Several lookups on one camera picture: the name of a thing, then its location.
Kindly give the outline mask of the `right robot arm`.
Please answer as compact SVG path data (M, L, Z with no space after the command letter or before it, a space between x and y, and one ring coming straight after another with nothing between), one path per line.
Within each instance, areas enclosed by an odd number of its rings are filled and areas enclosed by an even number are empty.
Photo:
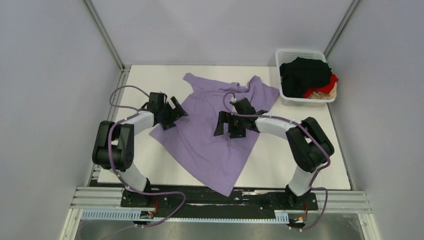
M247 131L253 131L286 140L297 167L286 186L288 193L285 201L292 209L301 207L319 171L329 166L330 156L335 152L333 144L317 120L307 117L296 122L271 115L266 110L257 111L245 97L238 100L233 98L230 104L236 111L227 109L219 112L213 135L223 135L224 125L227 124L231 139L244 138Z

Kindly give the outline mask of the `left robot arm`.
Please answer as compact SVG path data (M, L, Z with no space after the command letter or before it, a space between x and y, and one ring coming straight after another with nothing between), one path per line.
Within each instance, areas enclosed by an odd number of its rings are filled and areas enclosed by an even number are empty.
M99 124L92 161L112 172L125 190L134 193L133 198L140 206L149 206L154 194L149 179L134 164L135 136L156 125L169 130L176 126L177 120L187 116L174 96L168 98L165 93L151 92L148 101L135 109L135 114Z

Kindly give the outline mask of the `purple t shirt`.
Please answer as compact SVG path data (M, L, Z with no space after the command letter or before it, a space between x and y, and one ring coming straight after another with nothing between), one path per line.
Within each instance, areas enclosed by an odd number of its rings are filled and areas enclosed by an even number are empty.
M181 104L188 115L170 129L156 127L150 136L199 182L228 197L259 137L254 131L239 139L231 139L228 134L213 135L219 113L229 106L228 94L234 93L238 100L247 98L256 110L269 111L279 97L279 90L266 85L256 75L245 86L192 73L186 73L183 80L193 89Z

